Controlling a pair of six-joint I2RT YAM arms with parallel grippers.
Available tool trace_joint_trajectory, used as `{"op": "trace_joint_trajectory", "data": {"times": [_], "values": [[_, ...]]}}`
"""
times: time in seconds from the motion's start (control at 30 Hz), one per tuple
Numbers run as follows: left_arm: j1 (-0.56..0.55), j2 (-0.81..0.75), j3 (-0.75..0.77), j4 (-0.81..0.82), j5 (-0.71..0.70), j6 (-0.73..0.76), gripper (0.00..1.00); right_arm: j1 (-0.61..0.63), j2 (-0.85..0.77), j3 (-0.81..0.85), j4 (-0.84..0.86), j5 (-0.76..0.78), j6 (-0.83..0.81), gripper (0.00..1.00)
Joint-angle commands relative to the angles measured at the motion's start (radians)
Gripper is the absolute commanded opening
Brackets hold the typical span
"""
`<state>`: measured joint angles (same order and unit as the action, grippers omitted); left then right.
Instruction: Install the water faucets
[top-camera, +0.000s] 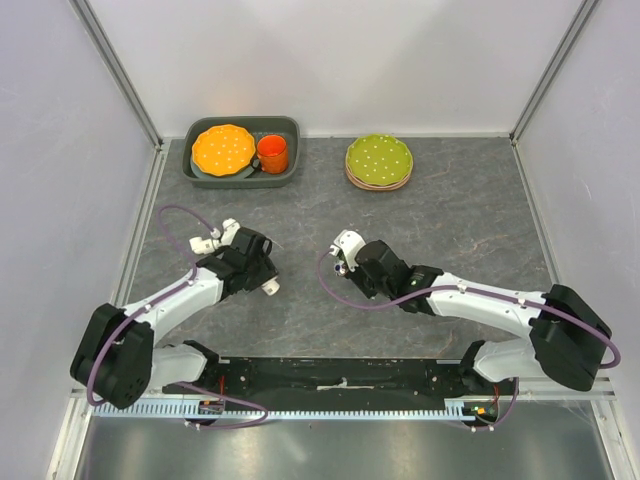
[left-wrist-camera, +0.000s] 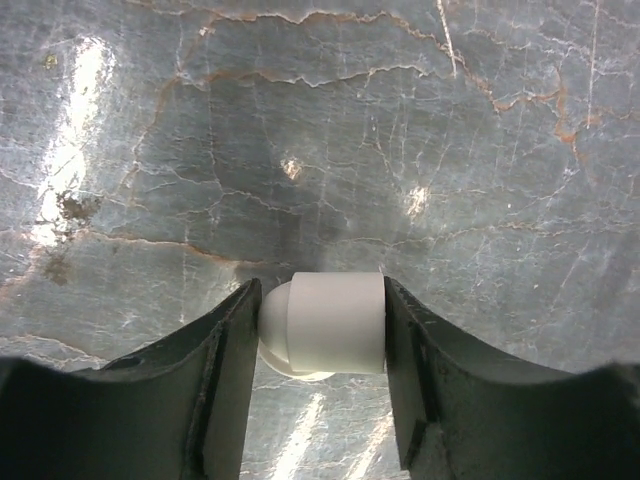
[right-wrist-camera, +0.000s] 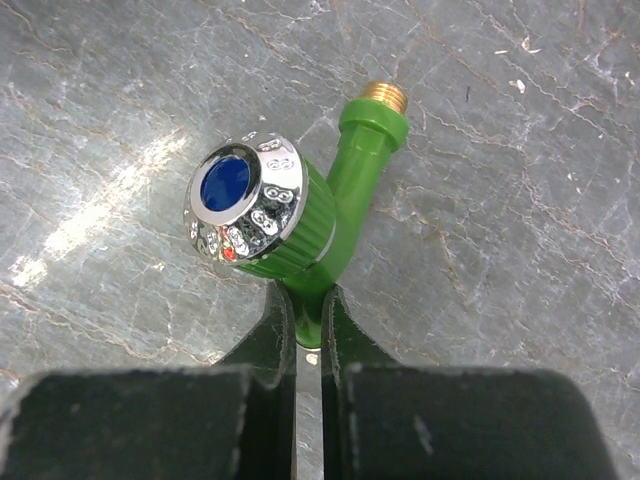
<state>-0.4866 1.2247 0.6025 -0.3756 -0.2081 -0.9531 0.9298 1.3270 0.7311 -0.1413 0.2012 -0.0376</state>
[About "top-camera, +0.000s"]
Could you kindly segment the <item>white pvc elbow fitting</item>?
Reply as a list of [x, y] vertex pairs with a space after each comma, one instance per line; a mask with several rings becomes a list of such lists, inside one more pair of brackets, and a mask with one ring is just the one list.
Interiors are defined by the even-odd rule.
[[273, 277], [267, 280], [264, 284], [261, 285], [261, 289], [268, 296], [275, 295], [280, 289], [278, 278]]

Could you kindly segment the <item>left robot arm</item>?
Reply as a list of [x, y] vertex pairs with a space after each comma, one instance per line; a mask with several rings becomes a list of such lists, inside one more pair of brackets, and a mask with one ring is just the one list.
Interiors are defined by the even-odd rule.
[[221, 238], [188, 272], [157, 293], [118, 307], [105, 303], [91, 315], [70, 367], [93, 406], [133, 405], [146, 392], [187, 383], [208, 393], [219, 382], [219, 356], [193, 340], [160, 341], [196, 313], [240, 292], [279, 289], [279, 272], [265, 235], [229, 220]]

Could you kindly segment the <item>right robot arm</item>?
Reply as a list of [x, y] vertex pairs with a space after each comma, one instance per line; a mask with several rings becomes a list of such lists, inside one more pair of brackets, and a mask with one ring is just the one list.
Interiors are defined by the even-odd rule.
[[546, 376], [586, 392], [595, 382], [611, 330], [573, 289], [517, 292], [464, 280], [439, 268], [407, 265], [381, 240], [349, 231], [334, 246], [335, 271], [367, 297], [386, 297], [409, 313], [459, 317], [511, 334], [509, 341], [479, 340], [465, 352], [458, 381], [483, 392], [512, 377]]

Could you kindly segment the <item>green plastic water faucet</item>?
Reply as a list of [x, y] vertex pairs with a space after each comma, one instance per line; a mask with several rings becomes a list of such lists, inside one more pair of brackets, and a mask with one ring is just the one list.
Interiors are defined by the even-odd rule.
[[345, 277], [349, 273], [347, 264], [343, 261], [338, 261], [334, 264], [335, 274], [339, 277]]

